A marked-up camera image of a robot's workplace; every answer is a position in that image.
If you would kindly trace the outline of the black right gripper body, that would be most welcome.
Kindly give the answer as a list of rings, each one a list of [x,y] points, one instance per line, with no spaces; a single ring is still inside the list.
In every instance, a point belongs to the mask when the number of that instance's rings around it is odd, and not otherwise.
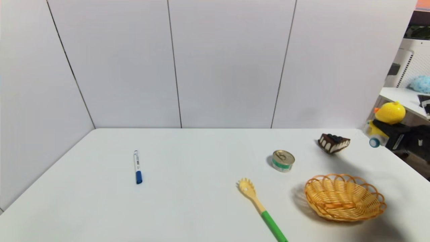
[[[419,144],[419,136],[415,127],[404,124],[395,124],[396,131],[390,134],[385,145],[391,151],[408,150]]]

